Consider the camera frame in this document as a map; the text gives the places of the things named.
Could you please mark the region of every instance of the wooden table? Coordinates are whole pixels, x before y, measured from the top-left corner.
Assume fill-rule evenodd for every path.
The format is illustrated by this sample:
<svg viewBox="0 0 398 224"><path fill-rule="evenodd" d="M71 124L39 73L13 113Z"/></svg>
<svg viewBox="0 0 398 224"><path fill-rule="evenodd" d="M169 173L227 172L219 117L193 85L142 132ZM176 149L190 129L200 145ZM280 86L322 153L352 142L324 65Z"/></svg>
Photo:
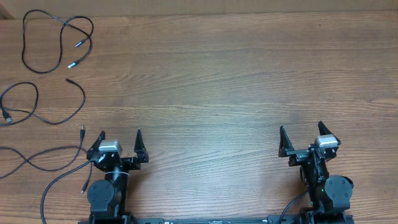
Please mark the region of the wooden table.
<svg viewBox="0 0 398 224"><path fill-rule="evenodd" d="M306 147L324 121L342 140L332 175L354 181L349 214L356 223L396 223L398 214L398 13L334 12L220 16L94 18L93 51L75 68L86 45L64 32L56 71L38 75L21 62L21 21L0 21L0 90L17 82L39 88L36 118L0 129L0 146L30 156L51 147L84 147L101 130L120 140L124 156L142 129L150 162L131 172L128 209L137 218L261 217L280 213L301 191L299 168L278 158L279 126L296 148ZM73 21L89 29L86 21ZM52 68L59 55L55 20L27 24L26 60ZM4 105L31 109L35 93L20 86ZM24 114L11 113L14 119ZM32 162L57 168L76 149ZM22 159L0 152L1 175ZM58 172L29 165L0 180L0 223L41 223L39 205ZM48 223L86 220L90 204L80 195L88 167L56 183L45 201ZM102 179L94 170L92 181ZM308 199L292 207L295 213Z"/></svg>

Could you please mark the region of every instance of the wood grain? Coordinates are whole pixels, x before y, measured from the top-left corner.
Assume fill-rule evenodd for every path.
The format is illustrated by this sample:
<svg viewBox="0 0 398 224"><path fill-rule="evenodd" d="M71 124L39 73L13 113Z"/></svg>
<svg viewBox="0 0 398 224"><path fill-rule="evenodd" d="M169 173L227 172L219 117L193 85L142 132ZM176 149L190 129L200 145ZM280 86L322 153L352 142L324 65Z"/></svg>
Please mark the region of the wood grain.
<svg viewBox="0 0 398 224"><path fill-rule="evenodd" d="M331 174L355 183L350 214L357 223L395 223L398 215L398 13L328 12L225 16L94 18L94 48L73 69L86 46L64 32L59 68L33 74L21 62L21 21L0 21L0 90L21 82L39 88L37 114L69 122L49 126L31 118L0 129L0 146L30 156L51 147L85 147L101 130L133 156L141 128L150 162L131 172L128 209L138 218L261 217L280 213L303 190L298 167L277 157L279 126L295 147L305 147L324 123L343 141ZM74 22L89 30L85 21ZM53 67L59 28L51 20L27 25L26 60ZM4 105L29 110L34 90L20 86ZM14 119L21 114L12 113ZM35 158L39 166L66 164L76 149ZM22 159L0 152L2 174ZM85 161L80 155L73 167ZM40 223L44 188L60 172L24 165L0 180L0 223ZM88 168L51 188L48 223L76 223L90 213L80 195ZM92 180L103 178L95 170ZM308 205L302 200L290 213Z"/></svg>
<svg viewBox="0 0 398 224"><path fill-rule="evenodd" d="M55 16L165 16L259 12L331 12L396 10L398 0L0 0L8 19L22 19L31 9ZM46 18L45 14L29 17Z"/></svg>

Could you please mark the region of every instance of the cable plug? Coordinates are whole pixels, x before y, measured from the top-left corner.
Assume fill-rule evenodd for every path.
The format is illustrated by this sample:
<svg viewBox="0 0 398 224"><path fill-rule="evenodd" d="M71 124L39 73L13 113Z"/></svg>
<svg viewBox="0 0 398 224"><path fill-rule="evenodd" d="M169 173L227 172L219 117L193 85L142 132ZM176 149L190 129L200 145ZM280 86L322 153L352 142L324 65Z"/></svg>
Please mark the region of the cable plug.
<svg viewBox="0 0 398 224"><path fill-rule="evenodd" d="M86 182L84 185L83 185L83 188L81 189L81 194L83 194L85 191L86 191L86 189L87 189L87 186L88 186L88 182Z"/></svg>
<svg viewBox="0 0 398 224"><path fill-rule="evenodd" d="M4 109L2 109L2 116L8 123L12 122L11 115Z"/></svg>
<svg viewBox="0 0 398 224"><path fill-rule="evenodd" d="M81 126L81 129L80 129L80 140L83 140L83 139L85 138L85 134L86 134L86 127L85 127L85 125L83 124L83 125Z"/></svg>
<svg viewBox="0 0 398 224"><path fill-rule="evenodd" d="M68 68L72 68L72 67L76 66L79 63L80 63L79 60L77 60L76 62L72 62L70 65L68 65Z"/></svg>
<svg viewBox="0 0 398 224"><path fill-rule="evenodd" d="M84 40L81 40L79 43L76 44L75 47L79 47L80 45L82 45L84 42L86 42L87 38Z"/></svg>

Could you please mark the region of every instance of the wire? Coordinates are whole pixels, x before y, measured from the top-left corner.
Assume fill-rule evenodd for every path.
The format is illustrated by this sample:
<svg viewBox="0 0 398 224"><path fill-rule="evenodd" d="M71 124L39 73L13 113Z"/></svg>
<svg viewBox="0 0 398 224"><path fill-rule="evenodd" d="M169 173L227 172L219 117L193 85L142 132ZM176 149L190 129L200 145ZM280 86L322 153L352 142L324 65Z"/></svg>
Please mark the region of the wire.
<svg viewBox="0 0 398 224"><path fill-rule="evenodd" d="M29 119L32 115L35 116L36 118L39 118L41 121L45 122L46 124L58 125L58 124L62 124L62 123L67 122L69 119L71 119L73 116L75 116L75 115L77 114L77 112L79 112L80 109L81 109L81 108L83 107L83 105L85 104L85 101L86 101L86 93L85 93L84 89L83 89L79 84L77 84L76 82L74 82L74 81L72 81L72 80L70 80L70 79L68 79L68 78L66 79L66 81L67 81L68 83L74 84L74 85L76 85L77 87L79 87L79 89L80 89L81 92L83 93L83 101L81 102L81 105L80 105L79 108L78 108L72 115L70 115L68 118L66 118L66 119L64 119L64 120L62 120L62 121L59 121L59 122L51 122L51 121L47 121L46 119L40 117L39 115L36 115L34 112L35 112L35 110L36 110L37 102L38 102L38 100L39 100L39 90L37 89L37 86L36 86L35 84L31 83L31 82L20 82L20 83L16 83L16 84L11 85L11 86L8 87L6 90L4 90L4 92L1 93L1 95L0 95L0 109L2 110L2 114L3 114L3 116L4 116L4 119L6 119L6 121L8 122L8 123L6 123L6 124L0 124L0 126L11 126L11 125L14 125L14 124L21 123L21 122L23 122L23 121ZM19 110L19 109L12 109L12 108L8 108L8 107L5 107L5 106L2 105L3 96L4 96L9 90L11 90L11 89L14 88L15 86L18 86L18 85L21 85L21 84L29 84L29 85L32 85L32 86L35 88L35 90L36 90L36 99L35 99L35 103L34 103L34 106L33 106L32 111ZM27 113L28 115L27 115L25 118L22 118L22 119L20 119L20 120L18 120L18 121L12 122L11 116L9 115L9 113L8 113L6 110L8 110L8 111L15 111L15 112L23 112L23 113Z"/></svg>
<svg viewBox="0 0 398 224"><path fill-rule="evenodd" d="M79 152L80 152L80 150L81 150L81 146L83 145L83 140L84 140L84 138L85 138L85 134L86 134L86 129L85 129L85 126L83 125L83 126L81 127L81 129L80 129L80 144L79 144L79 150L78 150L76 156L73 158L72 162L76 159L77 155L79 154ZM71 173L73 173L73 172L75 172L75 171L80 170L81 168L83 168L84 166L87 166L87 164L89 164L89 163L91 163L91 162L92 162L91 160L88 160L88 161L85 162L84 164L82 164L82 165L80 165L80 166L78 166L78 167L76 167L76 168L74 168L74 169L72 169L72 170L70 170L70 171L68 171L68 172L66 172L66 173L64 173L64 174L62 174L62 175L60 175L59 177L57 177L57 178L55 178L53 181L51 181L51 183L45 188L44 193L43 193L43 196L42 196L42 201L41 201L41 203L40 203L40 216L41 216L42 221L43 221L44 224L46 224L45 218L44 218L44 199L45 199L45 196L47 195L47 192L50 190L51 186L53 186L53 184L55 184L55 183L56 183L58 180L60 180L62 177L65 177L65 176L67 176L67 175L69 175L69 174L71 174Z"/></svg>
<svg viewBox="0 0 398 224"><path fill-rule="evenodd" d="M284 211L282 212L282 214L280 214L280 218L279 218L279 224L282 224L282 220L283 217L285 215L285 213L287 212L287 210L294 204L296 203L300 198L302 198L306 193L308 193L311 190L311 187L307 188L303 193L301 193L299 196L295 197L284 209Z"/></svg>
<svg viewBox="0 0 398 224"><path fill-rule="evenodd" d="M44 200L45 200L45 196L47 195L47 192L50 190L51 186L53 186L53 184L55 184L58 180L60 180L62 177L65 177L73 172L76 172L78 170L80 170L81 168L87 166L89 163L91 163L91 161L87 161L84 164L74 168L73 170L70 170L62 175L60 175L59 177L55 178L53 181L51 181L51 183L45 188L43 196L42 196L42 201L40 203L40 216L42 218L42 222L43 224L47 224L47 222L45 222L45 217L44 217Z"/></svg>
<svg viewBox="0 0 398 224"><path fill-rule="evenodd" d="M318 170L318 166L317 166L317 158L315 158L315 152L312 152L312 158L313 158L313 162L314 162L314 165L315 165L315 173L316 173L316 175L317 175L317 180L315 181L314 186L312 186L312 187L315 187L316 184L317 184L318 181L319 181L319 170ZM303 182L303 184L305 184L305 185L307 186L307 189L306 189L302 194L300 194L300 195L297 196L295 199L293 199L293 200L285 207L285 209L284 209L284 211L282 212L282 214L280 214L279 224L282 224L283 217L284 217L285 213L287 212L287 210L288 210L297 200L299 200L300 198L302 198L306 193L308 193L308 192L312 189L312 187L310 187L310 185L309 185L309 183L307 182L307 180L305 179L305 181L304 181L304 179L303 179L302 167L300 167L300 178L301 178L301 181Z"/></svg>
<svg viewBox="0 0 398 224"><path fill-rule="evenodd" d="M78 156L79 153L80 153L80 150L83 150L83 151L85 151L85 152L87 153L87 151L86 151L85 149L82 149L82 148L81 148L81 146L82 146L82 144L83 144L83 140L84 140L84 138L85 138L85 134L86 134L86 129L85 129L85 126L83 125L83 126L81 127L81 129L80 129L80 144L79 144L79 147L76 147L76 146L61 146L61 147L56 147L56 148L53 148L53 149L46 149L46 150L44 150L44 151L41 151L41 152L38 152L38 153L34 154L33 156L30 156L30 157L27 158L27 159L26 159L25 156L22 155L22 153L20 153L17 149L13 149L13 148L11 148L11 147L0 146L0 150L11 150L11 151L14 151L16 154L18 154L18 155L19 155L21 158L23 158L23 160L24 160L23 162L21 162L21 164L19 164L19 166L17 166L15 169L13 169L12 171L10 171L8 174L6 174L6 175L0 177L0 179L6 178L6 177L8 177L9 175L13 174L15 171L17 171L19 168L21 168L26 162L29 163L32 167L35 167L35 168L38 169L38 170L47 171L47 172L55 172L55 171L62 170L62 169L64 169L64 168L68 167L70 164L72 164L72 163L76 160L77 156ZM44 168L41 168L41 167L39 167L39 166L37 166L37 165L31 163L31 161L30 161L31 159L35 158L36 156L39 156L39 155L42 155L42 154L45 154L45 153L48 153L48 152L52 152L52 151L55 151L55 150L67 149L67 148L70 148L70 147L78 148L78 150L77 150L77 152L76 152L76 155L75 155L75 157L74 157L68 164L66 164L66 165L64 165L64 166L62 166L62 167L60 167L60 168L57 168L57 169L44 169Z"/></svg>
<svg viewBox="0 0 398 224"><path fill-rule="evenodd" d="M42 13L44 13L44 14L46 14L46 15L52 17L53 19L56 19L56 20L58 20L58 21L60 21L60 22L63 23L62 28L61 28L61 32L60 32L60 58L59 58L58 63L56 64L55 67L53 67L53 68L50 69L50 70L44 71L44 72L37 71L37 70L34 70L33 68L30 68L30 67L26 64L25 59L24 59L25 49L26 49L26 42L25 42L25 19L26 19L26 16L27 16L29 13L31 13L31 12L42 12ZM91 23L91 32L90 32L90 34L87 34L85 31L83 31L83 30L81 30L81 29L79 29L79 28L77 28L77 27L75 27L75 26L69 24L69 22L70 22L71 20L73 20L73 19L86 19L86 20L88 20L88 21ZM61 19L59 19L59 18L57 18L57 17L55 17L55 16L49 14L48 12L45 12L45 11L40 10L40 9L33 9L33 10L30 10L30 11L28 11L27 13L25 13L24 18L23 18L23 20L22 20L22 40L23 40L23 43L24 43L24 47L23 47L23 49L22 49L22 63L23 63L30 71L35 72L35 73L38 73L38 74L45 74L45 73L52 72L52 71L54 71L55 69L58 68L58 66L59 66L60 63L61 63L61 59L62 59L62 32L63 32L63 29L65 28L65 26L70 26L70 27L74 28L75 30L78 30L78 31L80 31L80 32L82 32L83 34L86 35L86 38L84 38L84 39L81 40L79 43L77 43L75 47L79 47L79 46L80 46L81 44L83 44L86 40L89 40L89 41L90 41L90 46L88 47L87 52L84 54L84 56L82 56L79 60L72 62L72 63L68 66L68 68L72 68L72 67L74 67L75 65L77 65L78 63L80 63L81 61L83 61L84 59L86 59L87 56L88 56L88 54L91 52L91 47L92 47L91 35L93 35L93 32L94 32L94 24L93 24L93 21L91 21L91 19L89 19L88 17L85 17L85 16L73 16L73 17L71 17L71 18L69 18L69 19L63 21L63 20L61 20Z"/></svg>
<svg viewBox="0 0 398 224"><path fill-rule="evenodd" d="M72 161L69 162L67 165L62 166L62 167L57 168L57 169L45 169L45 168L41 168L41 167L39 167L39 166L33 164L30 160L33 159L33 158L35 158L36 156L39 156L39 155L42 155L42 154L45 154L45 153L48 153L48 152L57 151L57 150L62 150L62 149L69 149L69 148L76 148L76 149L79 149L78 146L61 146L61 147L55 147L55 148L52 148L52 149L46 149L46 150L44 150L44 151L42 151L42 152L38 152L38 153L34 154L33 156L30 156L29 158L26 159L25 156L22 155L17 149L13 149L13 148L11 148L11 147L0 146L0 150L11 150L11 151L14 151L16 154L18 154L18 155L19 155L21 158L23 158L23 160L24 160L24 161L21 162L21 164L19 164L15 169L13 169L12 171L10 171L10 172L7 173L6 175L1 176L0 179L6 178L6 177L8 177L9 175L13 174L15 171L17 171L19 168L21 168L25 163L28 163L28 164L30 164L32 167L35 167L36 169L41 170L41 171L55 172L55 171L58 171L58 170L62 170L62 169L64 169L64 168L68 167L74 160L72 159Z"/></svg>
<svg viewBox="0 0 398 224"><path fill-rule="evenodd" d="M81 194L83 194L87 190L88 183L90 183L92 171L93 171L93 163L91 163L91 166L90 166L90 174L88 174L88 178L87 178L85 184L83 185L83 187L81 188L81 192L80 192Z"/></svg>

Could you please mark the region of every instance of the usb connector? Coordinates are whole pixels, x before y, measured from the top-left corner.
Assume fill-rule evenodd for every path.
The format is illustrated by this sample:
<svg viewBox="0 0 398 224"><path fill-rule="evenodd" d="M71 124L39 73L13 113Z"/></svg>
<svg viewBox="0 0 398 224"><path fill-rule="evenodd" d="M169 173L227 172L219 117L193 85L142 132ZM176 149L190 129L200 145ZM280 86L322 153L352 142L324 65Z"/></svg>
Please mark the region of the usb connector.
<svg viewBox="0 0 398 224"><path fill-rule="evenodd" d="M7 123L11 123L12 122L11 115L4 109L2 110L2 116L7 121Z"/></svg>
<svg viewBox="0 0 398 224"><path fill-rule="evenodd" d="M70 65L68 65L68 68L73 68L74 66L76 66L79 63L80 63L79 60L77 60L76 62L72 62Z"/></svg>
<svg viewBox="0 0 398 224"><path fill-rule="evenodd" d="M79 43L76 44L75 47L79 47L79 46L82 45L84 42L86 42L86 40L87 40L87 38L84 39L84 40L82 40L82 41L80 41Z"/></svg>
<svg viewBox="0 0 398 224"><path fill-rule="evenodd" d="M83 140L83 139L85 138L85 134L86 134L86 127L85 127L85 125L83 124L83 125L81 126L81 129L80 129L80 140Z"/></svg>

